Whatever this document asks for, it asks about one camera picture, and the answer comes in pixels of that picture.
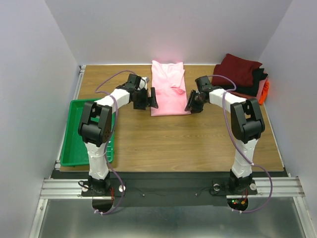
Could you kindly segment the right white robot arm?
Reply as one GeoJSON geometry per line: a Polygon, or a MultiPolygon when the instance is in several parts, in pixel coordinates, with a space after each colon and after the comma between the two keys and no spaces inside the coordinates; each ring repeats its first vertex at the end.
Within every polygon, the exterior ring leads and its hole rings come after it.
{"type": "Polygon", "coordinates": [[[235,147],[235,158],[228,181],[228,188],[233,193],[240,193],[253,183],[252,167],[254,150],[265,123],[257,99],[245,99],[233,95],[236,84],[225,76],[232,87],[223,89],[213,86],[209,76],[195,80],[197,90],[192,90],[185,111],[200,113],[204,104],[210,103],[223,109],[226,127],[235,147]]]}

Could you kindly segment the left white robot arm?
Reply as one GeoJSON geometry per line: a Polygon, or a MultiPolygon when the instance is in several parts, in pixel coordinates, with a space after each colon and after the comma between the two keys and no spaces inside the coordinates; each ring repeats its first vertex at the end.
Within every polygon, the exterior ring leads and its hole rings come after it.
{"type": "Polygon", "coordinates": [[[148,82],[147,77],[131,73],[125,83],[106,93],[102,99],[84,104],[78,134],[87,149],[90,170],[88,180],[79,182],[83,195],[108,196],[113,192],[106,148],[114,133],[118,110],[129,103],[133,103],[137,110],[157,109],[155,88],[149,88],[148,82]]]}

